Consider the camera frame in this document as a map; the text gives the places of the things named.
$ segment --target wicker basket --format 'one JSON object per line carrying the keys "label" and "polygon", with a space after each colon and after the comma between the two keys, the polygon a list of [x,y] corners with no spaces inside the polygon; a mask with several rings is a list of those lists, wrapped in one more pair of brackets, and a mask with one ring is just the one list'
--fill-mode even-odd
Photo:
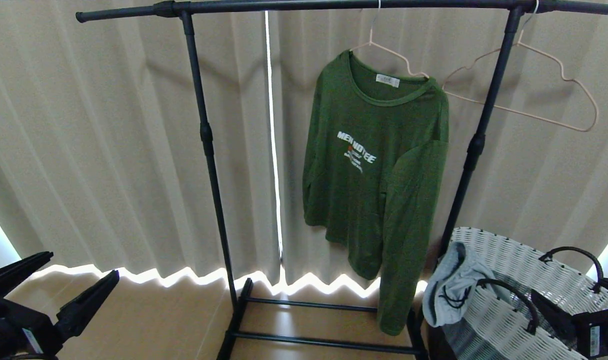
{"label": "wicker basket", "polygon": [[[463,242],[478,253],[498,280],[514,287],[517,292],[530,299],[531,289],[544,295],[565,312],[574,315],[583,312],[598,312],[608,309],[608,290],[595,292],[595,282],[580,271],[570,268],[555,259],[542,261],[545,253],[521,244],[508,237],[496,235],[478,228],[458,227],[453,231],[451,241]],[[463,324],[443,327],[446,340],[451,344],[459,359],[585,359],[574,351],[576,344],[553,338],[553,328],[544,317],[539,316],[538,333],[535,338],[548,338],[533,347],[529,333],[519,331],[518,326],[502,328],[501,322],[525,324],[532,318],[528,307],[516,296],[512,306],[498,300],[494,294],[484,289],[476,289],[471,305],[464,314]],[[510,333],[514,329],[515,337]],[[524,353],[525,347],[539,349],[532,354]],[[487,357],[489,349],[499,351],[501,356]]]}

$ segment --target long-sleeve shirt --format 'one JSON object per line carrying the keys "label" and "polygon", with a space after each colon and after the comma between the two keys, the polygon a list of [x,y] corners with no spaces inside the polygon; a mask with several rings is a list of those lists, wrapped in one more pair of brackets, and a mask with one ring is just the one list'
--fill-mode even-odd
{"label": "long-sleeve shirt", "polygon": [[346,50],[317,80],[304,161],[304,219],[348,248],[377,321],[404,328],[425,264],[448,148],[448,100],[433,78],[395,78]]}

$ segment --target wire hanger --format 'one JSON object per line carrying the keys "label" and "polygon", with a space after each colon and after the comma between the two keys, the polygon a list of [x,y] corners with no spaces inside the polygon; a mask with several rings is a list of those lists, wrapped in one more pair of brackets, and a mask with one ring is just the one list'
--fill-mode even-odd
{"label": "wire hanger", "polygon": [[[533,18],[533,16],[535,16],[535,13],[537,13],[538,8],[540,7],[540,0],[535,0],[535,10],[533,11],[533,13],[530,15],[530,17],[528,19],[526,19],[526,21],[524,22],[524,25],[522,25],[521,27],[521,32],[519,32],[519,37],[517,39],[517,43],[514,43],[513,46],[521,46],[522,48],[526,48],[527,50],[531,50],[537,54],[540,55],[544,55],[544,57],[547,57],[549,59],[555,60],[555,62],[559,65],[559,75],[562,78],[562,80],[564,80],[565,82],[572,82],[575,84],[578,84],[580,88],[582,88],[582,90],[584,91],[584,93],[586,94],[586,96],[588,97],[588,99],[590,100],[590,104],[592,104],[593,109],[595,110],[595,117],[592,121],[592,124],[589,127],[586,127],[585,129],[582,129],[580,127],[575,127],[573,125],[568,125],[566,123],[561,123],[559,121],[555,121],[555,120],[551,120],[548,118],[544,118],[541,116],[537,116],[534,114],[528,114],[526,112],[522,112],[522,111],[518,111],[518,110],[513,110],[513,109],[509,109],[508,107],[503,107],[500,105],[495,105],[494,107],[498,108],[498,109],[502,109],[502,110],[506,110],[507,112],[512,112],[514,114],[519,114],[521,116],[526,116],[526,117],[530,117],[533,119],[537,119],[537,120],[541,120],[541,121],[546,121],[547,123],[551,123],[554,125],[559,125],[562,126],[564,128],[570,129],[570,130],[575,130],[576,132],[583,132],[583,133],[587,133],[590,132],[591,129],[594,128],[594,126],[597,124],[597,121],[600,117],[600,110],[597,106],[597,103],[595,102],[595,99],[593,97],[593,95],[590,93],[590,91],[588,91],[588,89],[584,86],[584,84],[582,84],[582,82],[580,82],[580,80],[576,80],[576,79],[569,79],[564,75],[564,64],[562,63],[562,61],[560,61],[560,59],[558,59],[557,57],[548,54],[542,50],[539,50],[537,48],[534,48],[528,44],[525,44],[522,42],[522,35],[524,35],[524,29],[526,28],[526,24],[528,24],[528,22]],[[449,82],[449,79],[451,76],[455,75],[455,73],[457,73],[458,71],[462,70],[462,69],[466,69],[466,70],[471,70],[473,68],[473,66],[475,66],[475,64],[478,62],[478,60],[497,53],[498,51],[500,51],[499,48],[496,48],[495,50],[491,51],[491,52],[487,52],[486,54],[483,54],[482,56],[478,57],[477,59],[475,59],[473,61],[472,64],[470,64],[470,66],[462,66],[460,68],[458,68],[457,70],[453,71],[450,73],[450,75],[446,76],[446,79],[444,80],[444,84],[441,85],[441,89],[444,90],[444,88],[446,87],[446,84]],[[448,92],[448,91],[444,91],[446,94],[450,95],[450,96],[455,96],[455,98],[459,98],[462,100],[466,100],[466,101],[470,101],[471,103],[477,103],[477,104],[482,104],[484,105],[484,102],[482,101],[478,101],[478,100],[473,100],[472,98],[468,98],[468,97],[464,97],[461,95],[457,95],[455,93],[452,92]]]}
{"label": "wire hanger", "polygon": [[426,79],[429,78],[429,75],[423,73],[423,72],[419,72],[419,73],[413,73],[411,72],[411,64],[409,64],[409,59],[407,59],[406,57],[404,57],[404,55],[399,54],[393,50],[391,50],[390,48],[386,48],[382,45],[380,45],[379,43],[374,43],[373,42],[373,26],[375,25],[375,20],[378,18],[378,15],[380,14],[380,9],[382,9],[382,0],[377,0],[377,13],[375,14],[375,16],[373,17],[373,20],[370,22],[370,32],[368,33],[368,42],[362,43],[361,45],[357,45],[356,47],[352,48],[350,51],[353,52],[355,50],[358,50],[359,48],[363,48],[364,46],[375,46],[376,48],[380,48],[390,54],[395,55],[396,57],[404,60],[404,62],[406,63],[406,71],[408,71],[408,74],[410,76],[423,76]]}

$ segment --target gray garment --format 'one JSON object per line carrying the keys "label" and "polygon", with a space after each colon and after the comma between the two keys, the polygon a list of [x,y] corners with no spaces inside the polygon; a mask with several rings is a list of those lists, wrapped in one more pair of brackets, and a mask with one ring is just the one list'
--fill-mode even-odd
{"label": "gray garment", "polygon": [[[484,278],[494,279],[493,271],[470,247],[453,241],[426,286],[422,300],[426,322],[435,328],[460,321],[469,307],[473,287]],[[510,293],[503,287],[493,286],[493,290],[510,303]]]}

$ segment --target curtain fold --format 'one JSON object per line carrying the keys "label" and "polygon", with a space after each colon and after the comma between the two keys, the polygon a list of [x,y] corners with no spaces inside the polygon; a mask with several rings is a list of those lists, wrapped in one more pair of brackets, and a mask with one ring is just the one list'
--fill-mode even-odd
{"label": "curtain fold", "polygon": [[[350,269],[345,249],[327,242],[323,228],[304,223],[302,168],[316,78],[341,51],[368,41],[376,13],[343,9],[270,14],[288,283],[312,272],[327,283],[346,273],[365,285]],[[374,41],[405,55],[411,71],[428,73],[442,84],[455,69],[500,46],[507,15],[499,9],[382,9]],[[608,243],[608,16],[537,14],[523,41],[562,59],[566,75],[583,81],[598,102],[599,125],[584,134],[494,110],[457,225],[484,228],[541,250],[579,246],[599,255]],[[367,47],[356,54],[382,73],[406,75],[404,62],[384,51]],[[460,71],[448,90],[484,101],[497,58],[490,55],[473,69]],[[449,101],[450,144],[429,259],[437,250],[482,113],[482,105],[452,96]],[[512,50],[497,104],[580,127],[593,118],[590,101],[579,87],[560,79],[557,64],[519,47]],[[580,255],[558,257],[581,271],[590,266]]]}
{"label": "curtain fold", "polygon": [[[224,262],[181,21],[74,16],[140,5],[0,2],[0,223],[21,256],[203,276]],[[233,271],[276,283],[264,16],[194,23]]]}

